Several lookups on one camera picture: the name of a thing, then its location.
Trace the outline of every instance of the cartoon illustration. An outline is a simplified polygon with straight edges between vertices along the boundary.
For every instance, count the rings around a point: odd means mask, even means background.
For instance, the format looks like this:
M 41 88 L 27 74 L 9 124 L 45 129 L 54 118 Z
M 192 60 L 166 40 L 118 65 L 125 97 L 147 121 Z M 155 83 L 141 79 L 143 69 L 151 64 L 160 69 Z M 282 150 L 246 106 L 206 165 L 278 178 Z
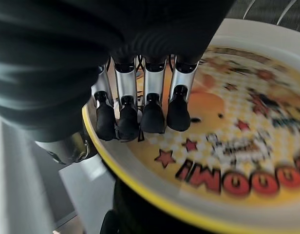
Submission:
M 269 84 L 267 94 L 248 88 L 252 111 L 272 119 L 274 127 L 287 127 L 290 133 L 300 133 L 300 95 L 278 84 Z
M 221 163 L 230 163 L 236 166 L 242 162 L 252 162 L 258 165 L 260 161 L 270 158 L 271 147 L 267 145 L 266 138 L 269 134 L 260 131 L 251 138 L 233 139 L 226 142 L 220 141 L 216 134 L 209 134 L 206 140 L 212 144 L 212 155 Z
M 230 84 L 230 83 L 226 83 L 224 88 L 227 89 L 228 91 L 237 91 L 238 90 L 238 88 L 235 84 Z
M 249 128 L 249 124 L 248 123 L 246 123 L 246 122 L 244 122 L 242 120 L 239 120 L 239 119 L 238 119 L 238 122 L 235 124 L 235 126 L 238 127 L 241 130 L 241 132 L 251 130 Z
M 221 57 L 215 56 L 211 58 L 206 58 L 201 61 L 201 63 L 208 63 L 211 67 L 213 67 L 217 72 L 224 74 L 231 74 L 232 72 L 236 72 L 242 75 L 251 74 L 252 72 L 241 64 L 233 61 L 233 60 L 225 60 Z

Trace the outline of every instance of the checkered pattern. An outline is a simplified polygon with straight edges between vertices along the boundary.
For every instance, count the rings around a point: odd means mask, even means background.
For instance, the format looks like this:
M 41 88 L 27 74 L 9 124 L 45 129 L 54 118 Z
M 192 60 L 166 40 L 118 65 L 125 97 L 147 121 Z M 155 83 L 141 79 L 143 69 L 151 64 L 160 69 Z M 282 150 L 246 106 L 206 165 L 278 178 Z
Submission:
M 221 141 L 228 141 L 234 138 L 248 137 L 251 138 L 257 135 L 257 131 L 264 129 L 269 132 L 270 138 L 266 138 L 267 144 L 272 148 L 271 159 L 260 162 L 263 169 L 272 172 L 274 165 L 277 163 L 292 163 L 293 155 L 300 150 L 300 133 L 295 135 L 291 134 L 287 127 L 274 128 L 272 126 L 271 118 L 266 118 L 263 115 L 257 115 L 252 112 L 253 103 L 249 101 L 251 96 L 247 88 L 255 89 L 257 92 L 267 94 L 269 84 L 267 81 L 257 78 L 254 74 L 256 69 L 265 69 L 274 73 L 278 82 L 285 82 L 290 85 L 290 89 L 297 94 L 300 94 L 300 85 L 294 80 L 288 77 L 285 73 L 281 73 L 272 67 L 263 65 L 253 60 L 246 58 L 233 56 L 214 54 L 208 52 L 204 54 L 204 59 L 211 57 L 220 57 L 224 60 L 233 60 L 241 64 L 244 68 L 253 71 L 252 74 L 239 74 L 231 72 L 230 74 L 220 73 L 215 68 L 211 67 L 208 63 L 199 65 L 199 71 L 203 71 L 204 74 L 209 74 L 216 79 L 216 85 L 208 92 L 220 96 L 225 101 L 225 119 L 226 126 L 222 129 L 217 129 L 214 133 Z M 224 86 L 230 83 L 236 85 L 238 90 L 229 91 Z M 137 83 L 139 90 L 142 90 L 142 83 Z M 250 131 L 242 132 L 235 124 L 238 120 L 249 123 Z M 187 152 L 186 148 L 181 144 L 186 141 L 186 138 L 192 141 L 197 141 L 198 151 Z M 190 134 L 176 132 L 170 128 L 166 129 L 164 135 L 160 134 L 145 134 L 145 138 L 150 144 L 159 145 L 162 150 L 173 150 L 173 157 L 177 160 L 177 163 L 183 163 L 188 157 L 194 161 L 198 161 L 204 165 L 208 165 L 210 168 L 221 168 L 222 173 L 231 168 L 230 164 L 220 163 L 220 161 L 212 156 L 212 144 L 207 142 L 205 134 Z M 256 166 L 251 162 L 238 163 L 236 170 L 249 175 Z

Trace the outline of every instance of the cartoon character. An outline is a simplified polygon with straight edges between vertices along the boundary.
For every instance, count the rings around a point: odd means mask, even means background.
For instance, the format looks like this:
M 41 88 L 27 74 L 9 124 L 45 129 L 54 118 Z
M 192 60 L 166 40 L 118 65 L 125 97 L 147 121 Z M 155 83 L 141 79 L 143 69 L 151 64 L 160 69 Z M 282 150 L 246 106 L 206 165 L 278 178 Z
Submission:
M 233 60 L 225 60 L 218 56 L 206 58 L 201 61 L 201 63 L 208 63 L 211 67 L 213 67 L 217 72 L 231 74 L 232 72 L 236 72 L 242 75 L 252 73 L 249 69 L 245 68 L 241 64 L 233 61 Z
M 206 140 L 212 144 L 212 155 L 221 163 L 229 163 L 235 167 L 239 163 L 252 162 L 260 167 L 259 162 L 270 158 L 271 147 L 267 145 L 266 138 L 270 137 L 266 131 L 250 138 L 220 141 L 215 134 L 208 134 Z
M 289 86 L 288 83 L 279 81 L 277 79 L 277 76 L 271 71 L 265 69 L 257 69 L 255 73 L 258 78 L 263 79 L 264 81 L 267 81 L 270 84 L 282 84 Z

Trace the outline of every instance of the robotic hand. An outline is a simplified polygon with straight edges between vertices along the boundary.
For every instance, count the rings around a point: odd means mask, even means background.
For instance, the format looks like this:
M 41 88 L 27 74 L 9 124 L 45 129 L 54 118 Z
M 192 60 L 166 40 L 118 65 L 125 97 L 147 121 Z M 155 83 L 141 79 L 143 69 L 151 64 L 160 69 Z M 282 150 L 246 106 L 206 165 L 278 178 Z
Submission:
M 134 58 L 144 63 L 140 127 L 162 133 L 167 55 L 175 65 L 167 125 L 185 131 L 187 102 L 199 59 L 234 0 L 0 0 L 0 116 L 23 129 L 62 163 L 89 154 L 81 108 L 94 96 L 97 135 L 137 137 Z M 114 60 L 120 119 L 104 64 Z

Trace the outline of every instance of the red star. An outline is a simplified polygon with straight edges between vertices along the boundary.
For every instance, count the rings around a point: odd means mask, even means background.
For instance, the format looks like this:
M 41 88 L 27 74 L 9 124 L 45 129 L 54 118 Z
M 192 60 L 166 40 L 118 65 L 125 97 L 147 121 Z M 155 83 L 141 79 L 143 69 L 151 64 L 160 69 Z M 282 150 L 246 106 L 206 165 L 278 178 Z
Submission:
M 198 150 L 197 149 L 197 142 L 196 141 L 191 141 L 190 139 L 186 139 L 185 143 L 181 144 L 182 146 L 184 146 L 187 149 L 187 152 L 190 152 L 192 150 Z
M 227 89 L 228 91 L 238 90 L 238 88 L 235 84 L 229 84 L 229 83 L 226 83 L 226 86 L 224 86 L 224 88 Z
M 249 124 L 248 123 L 245 123 L 245 122 L 243 122 L 243 121 L 241 121 L 239 119 L 238 119 L 238 123 L 236 123 L 235 126 L 237 126 L 241 130 L 241 132 L 243 132 L 243 130 L 244 131 L 245 130 L 251 130 L 249 128 Z
M 168 166 L 169 163 L 176 162 L 176 160 L 173 159 L 171 156 L 173 154 L 173 150 L 165 152 L 164 150 L 160 149 L 159 152 L 160 152 L 160 156 L 156 157 L 154 161 L 161 162 L 164 169 Z

